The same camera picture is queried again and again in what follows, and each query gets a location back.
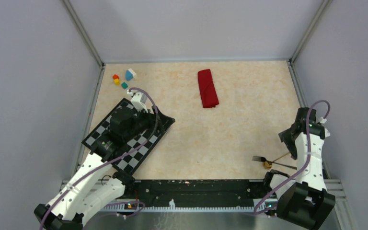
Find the dark metal fork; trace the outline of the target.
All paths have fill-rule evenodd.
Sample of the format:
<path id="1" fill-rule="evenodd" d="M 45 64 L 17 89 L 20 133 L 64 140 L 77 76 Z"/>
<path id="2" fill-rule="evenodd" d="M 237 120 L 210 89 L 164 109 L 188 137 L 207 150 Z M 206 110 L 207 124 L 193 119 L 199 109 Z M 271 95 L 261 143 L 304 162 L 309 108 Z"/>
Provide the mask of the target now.
<path id="1" fill-rule="evenodd" d="M 252 160 L 257 161 L 257 162 L 261 162 L 265 169 L 271 169 L 273 164 L 275 164 L 275 165 L 284 166 L 284 167 L 287 167 L 287 168 L 290 168 L 290 169 L 293 169 L 293 170 L 297 170 L 297 167 L 295 167 L 295 166 L 285 165 L 285 164 L 281 164 L 281 163 L 274 162 L 274 161 L 268 161 L 265 157 L 261 157 L 261 156 L 253 156 Z"/>

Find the red cloth napkin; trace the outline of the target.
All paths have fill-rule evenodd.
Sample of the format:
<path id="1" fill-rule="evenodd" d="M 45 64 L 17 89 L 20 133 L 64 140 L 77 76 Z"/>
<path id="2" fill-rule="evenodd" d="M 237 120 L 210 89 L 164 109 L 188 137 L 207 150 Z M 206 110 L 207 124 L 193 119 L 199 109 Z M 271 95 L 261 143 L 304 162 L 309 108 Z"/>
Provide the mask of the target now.
<path id="1" fill-rule="evenodd" d="M 204 69 L 199 71 L 197 78 L 203 108 L 214 108 L 219 105 L 211 70 Z"/>

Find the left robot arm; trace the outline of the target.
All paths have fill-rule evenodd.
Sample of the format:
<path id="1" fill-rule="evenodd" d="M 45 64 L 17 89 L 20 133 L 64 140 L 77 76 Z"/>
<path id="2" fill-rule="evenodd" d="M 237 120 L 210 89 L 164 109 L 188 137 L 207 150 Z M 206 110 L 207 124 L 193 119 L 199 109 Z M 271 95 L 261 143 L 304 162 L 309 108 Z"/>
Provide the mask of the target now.
<path id="1" fill-rule="evenodd" d="M 64 188 L 34 214 L 42 230 L 81 230 L 111 200 L 134 193 L 133 173 L 175 122 L 123 102 L 83 140 L 90 151 Z"/>

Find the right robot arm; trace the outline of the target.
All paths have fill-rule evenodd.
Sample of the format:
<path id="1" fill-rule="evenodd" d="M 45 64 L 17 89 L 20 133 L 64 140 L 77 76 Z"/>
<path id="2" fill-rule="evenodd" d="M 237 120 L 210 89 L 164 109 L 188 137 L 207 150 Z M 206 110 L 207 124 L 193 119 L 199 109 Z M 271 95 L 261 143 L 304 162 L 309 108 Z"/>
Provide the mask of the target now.
<path id="1" fill-rule="evenodd" d="M 262 192 L 277 197 L 276 216 L 309 230 L 318 230 L 335 205 L 335 196 L 327 191 L 322 169 L 322 148 L 329 131 L 325 119 L 317 120 L 316 110 L 299 108 L 290 128 L 279 133 L 297 161 L 293 175 L 271 170 L 265 176 Z"/>

